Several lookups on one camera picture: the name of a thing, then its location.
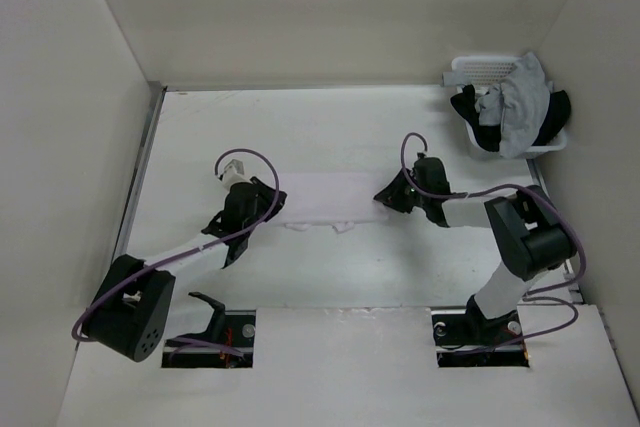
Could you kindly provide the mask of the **white tank top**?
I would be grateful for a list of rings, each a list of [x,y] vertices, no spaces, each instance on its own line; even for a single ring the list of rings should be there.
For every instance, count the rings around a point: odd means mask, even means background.
[[[272,222],[292,230],[329,226],[343,233],[356,225],[385,222],[389,217],[387,209],[373,200],[384,187],[380,174],[283,174],[280,187],[287,198]]]

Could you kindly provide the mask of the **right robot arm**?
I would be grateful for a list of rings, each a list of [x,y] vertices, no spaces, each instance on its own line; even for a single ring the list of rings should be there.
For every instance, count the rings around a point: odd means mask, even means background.
[[[541,187],[516,188],[511,195],[493,198],[453,193],[444,164],[436,157],[419,156],[373,200],[404,214],[420,209],[441,228],[482,227],[492,232],[498,267],[469,298],[463,314],[435,322],[438,341],[494,343],[515,320],[518,303],[535,282],[577,253]]]

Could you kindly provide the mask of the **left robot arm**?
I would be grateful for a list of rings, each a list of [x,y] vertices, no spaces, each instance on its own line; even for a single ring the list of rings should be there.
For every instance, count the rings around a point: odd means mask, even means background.
[[[286,192],[256,177],[240,181],[193,246],[151,261],[120,255],[73,327],[74,338],[97,342],[134,362],[147,359],[165,332],[174,291],[211,271],[211,260],[219,269],[231,266],[247,250],[255,228],[277,215],[286,200]]]

